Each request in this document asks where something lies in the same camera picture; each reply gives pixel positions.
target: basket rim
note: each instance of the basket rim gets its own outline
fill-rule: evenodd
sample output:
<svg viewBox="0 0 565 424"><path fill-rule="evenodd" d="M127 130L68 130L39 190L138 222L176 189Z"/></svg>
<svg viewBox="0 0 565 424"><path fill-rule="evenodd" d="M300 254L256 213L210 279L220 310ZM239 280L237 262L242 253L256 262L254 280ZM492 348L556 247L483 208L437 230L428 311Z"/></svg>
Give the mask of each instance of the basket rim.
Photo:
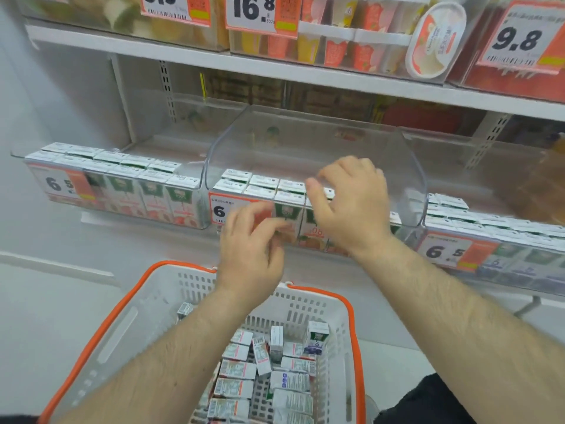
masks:
<svg viewBox="0 0 565 424"><path fill-rule="evenodd" d="M172 266L184 266L204 272L208 272L209 274L215 274L217 271L215 269L205 268L203 266L199 266L194 263L188 262L180 262L180 261L160 261L154 263L145 271L143 276L139 279L137 284L114 306L112 311L108 314L108 316L103 320L100 327L95 331L92 338L88 341L84 349L82 350L79 358L77 359L76 363L74 364L69 376L65 379L63 384L57 390L57 392L53 395L47 406L39 416L37 421L38 424L48 424L49 420L51 419L53 412L59 405L63 396L67 393L71 385L74 381L78 378L82 368L87 363L88 359L91 357L92 353L102 340L103 336L106 335L106 332L112 326L113 322L117 319L120 313L124 310L125 306L129 304L131 299L136 295L136 293L141 289L141 287L145 284L145 281L152 275L152 273L159 269L162 266L172 265ZM347 299L343 296L334 293L328 292L326 290L314 288L314 287L302 287L293 284L288 284L287 287L294 290L302 290L307 292L313 292L318 294L323 294L325 296L333 297L335 299L340 300L343 302L344 306L347 308L349 314L349 334L351 337L351 350L353 352L353 365L355 368L355 397L356 397L356 416L357 416L357 424L365 424L365 385L364 385L364 378L363 378L363 363L361 359L361 351L359 349L359 342L357 340L357 334L355 333L355 314L353 310L353 306L349 303Z"/></svg>

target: hand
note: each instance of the hand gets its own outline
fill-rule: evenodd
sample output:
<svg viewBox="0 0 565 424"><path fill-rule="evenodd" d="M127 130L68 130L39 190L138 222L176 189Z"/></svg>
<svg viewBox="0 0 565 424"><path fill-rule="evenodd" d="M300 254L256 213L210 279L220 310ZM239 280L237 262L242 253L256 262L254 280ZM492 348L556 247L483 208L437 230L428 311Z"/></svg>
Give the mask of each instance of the hand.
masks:
<svg viewBox="0 0 565 424"><path fill-rule="evenodd" d="M262 304L283 277L284 249L275 231L285 227L281 218L256 216L272 212L272 202L254 202L230 211L220 236L220 264L216 290L228 292L246 314Z"/></svg>
<svg viewBox="0 0 565 424"><path fill-rule="evenodd" d="M328 202L321 184L314 178L306 180L316 222L328 237L357 261L384 247L392 234L383 171L369 159L347 156L324 167L318 175L335 189L335 198Z"/></svg>

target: person's left hand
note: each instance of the person's left hand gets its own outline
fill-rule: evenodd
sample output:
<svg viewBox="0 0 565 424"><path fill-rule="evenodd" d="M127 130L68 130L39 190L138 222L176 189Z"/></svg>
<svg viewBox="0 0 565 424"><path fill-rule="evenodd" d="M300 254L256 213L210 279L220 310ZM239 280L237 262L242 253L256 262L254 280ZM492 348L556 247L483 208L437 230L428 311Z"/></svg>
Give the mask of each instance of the person's left hand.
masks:
<svg viewBox="0 0 565 424"><path fill-rule="evenodd" d="M284 249L275 231L287 222L255 217L272 211L272 202L254 202L230 211L220 236L216 290L228 292L250 313L262 304L283 277Z"/></svg>

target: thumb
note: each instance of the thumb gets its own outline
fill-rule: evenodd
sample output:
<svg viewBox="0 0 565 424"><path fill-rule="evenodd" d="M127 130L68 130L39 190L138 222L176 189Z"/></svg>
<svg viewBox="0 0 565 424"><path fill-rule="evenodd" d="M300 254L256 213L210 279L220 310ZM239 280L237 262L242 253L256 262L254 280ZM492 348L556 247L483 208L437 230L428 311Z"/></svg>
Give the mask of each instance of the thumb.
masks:
<svg viewBox="0 0 565 424"><path fill-rule="evenodd" d="M329 223L333 216L333 211L329 206L328 199L325 197L324 188L315 178L308 178L306 180L306 193L312 203L316 222L322 229L325 229L325 225Z"/></svg>
<svg viewBox="0 0 565 424"><path fill-rule="evenodd" d="M278 278L283 277L284 248L278 235L273 236L269 249L269 272Z"/></svg>

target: black pants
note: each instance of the black pants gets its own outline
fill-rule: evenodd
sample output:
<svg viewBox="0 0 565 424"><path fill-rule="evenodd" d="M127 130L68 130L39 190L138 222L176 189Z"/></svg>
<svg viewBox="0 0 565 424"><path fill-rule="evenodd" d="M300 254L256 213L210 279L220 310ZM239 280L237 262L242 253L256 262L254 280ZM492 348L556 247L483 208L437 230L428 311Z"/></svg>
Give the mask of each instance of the black pants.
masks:
<svg viewBox="0 0 565 424"><path fill-rule="evenodd" d="M438 374L428 375L374 424L476 424Z"/></svg>

